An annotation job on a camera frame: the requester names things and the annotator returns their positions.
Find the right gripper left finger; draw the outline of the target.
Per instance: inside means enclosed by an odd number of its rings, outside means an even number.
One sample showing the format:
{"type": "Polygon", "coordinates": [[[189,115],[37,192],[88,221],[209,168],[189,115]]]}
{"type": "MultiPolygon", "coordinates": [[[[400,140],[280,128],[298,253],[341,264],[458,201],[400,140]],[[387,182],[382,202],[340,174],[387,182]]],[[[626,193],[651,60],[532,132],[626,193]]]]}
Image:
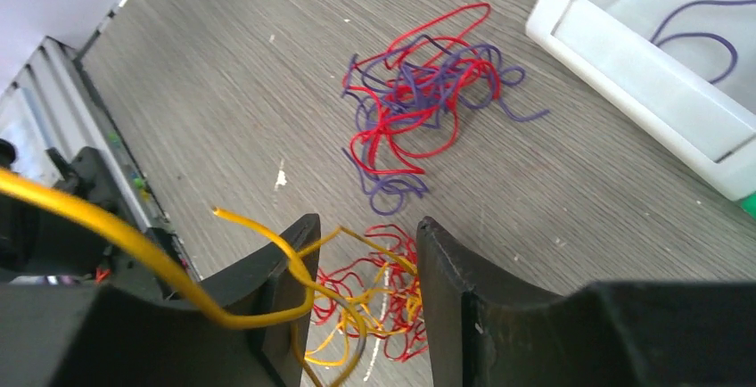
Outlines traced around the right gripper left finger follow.
{"type": "Polygon", "coordinates": [[[227,329],[113,283],[1,281],[4,386],[296,386],[290,333],[227,329]]]}

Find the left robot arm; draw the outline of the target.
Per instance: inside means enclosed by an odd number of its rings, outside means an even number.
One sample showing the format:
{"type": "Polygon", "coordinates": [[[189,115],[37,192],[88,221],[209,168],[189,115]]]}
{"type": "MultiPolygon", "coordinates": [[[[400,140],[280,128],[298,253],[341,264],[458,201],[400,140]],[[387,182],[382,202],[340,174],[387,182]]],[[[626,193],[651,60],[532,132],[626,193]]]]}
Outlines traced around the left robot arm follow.
{"type": "MultiPolygon", "coordinates": [[[[53,189],[136,222],[102,155],[91,147],[66,161],[54,148],[44,160],[60,174],[53,189]]],[[[1,281],[4,284],[113,283],[147,299],[175,300],[174,288],[101,235],[26,202],[1,198],[1,281]]]]}

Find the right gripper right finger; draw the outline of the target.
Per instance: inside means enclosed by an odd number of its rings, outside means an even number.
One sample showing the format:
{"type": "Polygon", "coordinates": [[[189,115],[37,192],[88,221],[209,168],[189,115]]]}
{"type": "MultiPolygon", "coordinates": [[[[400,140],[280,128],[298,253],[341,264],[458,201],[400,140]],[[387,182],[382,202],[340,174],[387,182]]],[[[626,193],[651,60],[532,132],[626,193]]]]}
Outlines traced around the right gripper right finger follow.
{"type": "Polygon", "coordinates": [[[600,281],[562,296],[416,230],[437,386],[752,386],[752,282],[600,281]]]}

